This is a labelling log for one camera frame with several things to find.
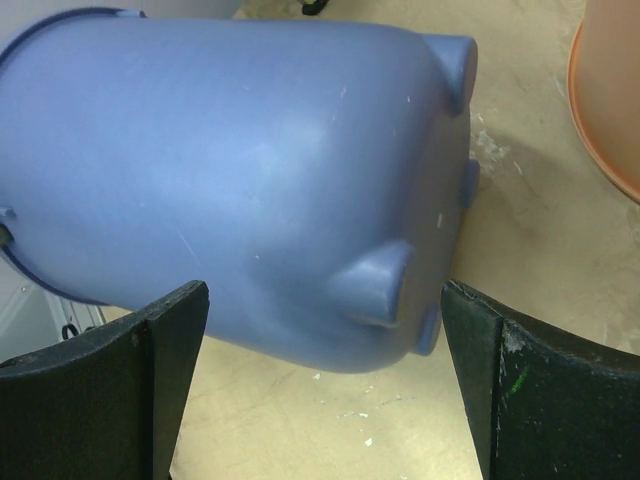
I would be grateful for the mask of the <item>blue round plastic bucket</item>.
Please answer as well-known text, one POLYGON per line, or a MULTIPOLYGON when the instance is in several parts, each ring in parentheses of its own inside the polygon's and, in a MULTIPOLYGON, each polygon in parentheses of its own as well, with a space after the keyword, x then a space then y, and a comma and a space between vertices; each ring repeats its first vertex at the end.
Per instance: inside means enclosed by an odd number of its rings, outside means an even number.
POLYGON ((382 24, 74 8, 1 47, 3 257, 310 368, 427 355, 464 212, 478 47, 382 24))

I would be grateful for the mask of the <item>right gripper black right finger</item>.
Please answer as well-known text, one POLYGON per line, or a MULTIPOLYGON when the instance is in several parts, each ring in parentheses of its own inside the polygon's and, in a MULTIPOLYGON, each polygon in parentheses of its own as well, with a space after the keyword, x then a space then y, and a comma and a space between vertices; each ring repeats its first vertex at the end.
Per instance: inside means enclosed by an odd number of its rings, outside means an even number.
POLYGON ((458 281, 441 309, 483 478, 638 478, 638 356, 458 281))

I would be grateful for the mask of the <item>orange round plastic bucket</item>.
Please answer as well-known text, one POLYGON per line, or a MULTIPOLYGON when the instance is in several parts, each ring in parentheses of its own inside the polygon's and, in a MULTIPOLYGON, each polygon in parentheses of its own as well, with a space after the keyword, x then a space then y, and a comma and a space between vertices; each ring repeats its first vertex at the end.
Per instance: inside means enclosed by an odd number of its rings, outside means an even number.
POLYGON ((639 200, 639 3, 587 1, 567 69, 569 108, 594 162, 639 200))

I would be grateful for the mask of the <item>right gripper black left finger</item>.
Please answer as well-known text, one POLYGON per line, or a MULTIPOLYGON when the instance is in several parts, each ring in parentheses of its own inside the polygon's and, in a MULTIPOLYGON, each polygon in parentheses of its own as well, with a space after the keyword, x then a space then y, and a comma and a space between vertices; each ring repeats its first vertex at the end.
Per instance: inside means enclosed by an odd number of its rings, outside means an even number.
POLYGON ((4 479, 167 479, 208 316, 191 281, 1 365, 4 479))

